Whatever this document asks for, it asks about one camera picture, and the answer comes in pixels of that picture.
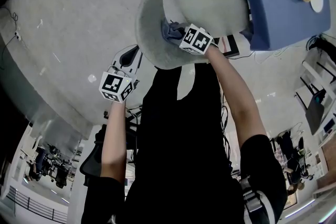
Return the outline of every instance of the black railing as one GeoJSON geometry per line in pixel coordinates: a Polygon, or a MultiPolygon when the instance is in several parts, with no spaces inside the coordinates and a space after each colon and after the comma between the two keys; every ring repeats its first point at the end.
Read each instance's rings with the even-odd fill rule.
{"type": "Polygon", "coordinates": [[[67,223],[67,214],[57,211],[55,209],[52,209],[50,207],[47,207],[45,205],[40,204],[39,202],[36,202],[26,195],[18,192],[15,188],[12,186],[10,187],[9,193],[7,195],[7,198],[12,200],[17,205],[20,205],[30,212],[33,212],[41,217],[50,219],[52,221],[58,222],[58,223],[67,223]]]}

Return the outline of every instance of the fluorescent light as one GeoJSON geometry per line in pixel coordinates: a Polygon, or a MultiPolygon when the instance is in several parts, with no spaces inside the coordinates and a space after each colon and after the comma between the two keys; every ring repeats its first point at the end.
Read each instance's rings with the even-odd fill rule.
{"type": "Polygon", "coordinates": [[[63,201],[67,202],[69,204],[69,202],[67,200],[65,200],[64,198],[62,198],[63,201]]]}
{"type": "Polygon", "coordinates": [[[309,206],[309,205],[310,205],[311,203],[313,203],[314,201],[315,201],[315,199],[314,199],[314,200],[312,200],[312,201],[310,201],[310,202],[309,202],[309,203],[307,203],[306,205],[302,206],[302,207],[301,207],[301,208],[299,208],[298,210],[294,211],[293,213],[290,213],[289,215],[285,216],[285,218],[289,218],[290,216],[292,216],[292,215],[296,214],[298,211],[300,211],[300,210],[302,210],[303,208],[305,208],[305,207],[309,206]]]}
{"type": "Polygon", "coordinates": [[[331,209],[331,211],[329,213],[327,213],[320,221],[319,223],[323,223],[327,220],[327,218],[329,218],[334,212],[336,211],[336,206],[334,208],[331,209]]]}

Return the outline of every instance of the white cube with black markers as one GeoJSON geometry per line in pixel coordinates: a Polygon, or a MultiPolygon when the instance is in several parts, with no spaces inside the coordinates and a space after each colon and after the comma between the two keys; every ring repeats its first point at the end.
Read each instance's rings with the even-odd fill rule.
{"type": "Polygon", "coordinates": [[[182,39],[180,49],[183,49],[190,54],[203,55],[212,41],[213,37],[203,28],[198,28],[191,24],[182,39]]]}
{"type": "Polygon", "coordinates": [[[133,91],[134,81],[134,78],[104,72],[100,81],[99,91],[105,99],[123,103],[133,91]]]}

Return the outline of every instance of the blue table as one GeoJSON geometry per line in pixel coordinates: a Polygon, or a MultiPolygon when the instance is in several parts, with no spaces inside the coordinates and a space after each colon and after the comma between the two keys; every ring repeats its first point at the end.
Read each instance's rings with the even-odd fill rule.
{"type": "Polygon", "coordinates": [[[248,0],[254,26],[251,50],[277,50],[330,28],[329,0],[316,13],[302,0],[248,0]]]}

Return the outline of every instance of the gray chair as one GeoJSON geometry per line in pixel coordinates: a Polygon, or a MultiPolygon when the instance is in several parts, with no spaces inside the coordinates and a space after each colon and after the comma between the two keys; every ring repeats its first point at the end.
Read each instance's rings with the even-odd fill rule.
{"type": "MultiPolygon", "coordinates": [[[[246,0],[177,0],[188,23],[203,27],[213,37],[236,34],[248,26],[246,0]]],[[[142,0],[135,19],[135,37],[144,55],[161,69],[206,62],[166,42],[161,22],[166,18],[163,0],[142,0]]]]}

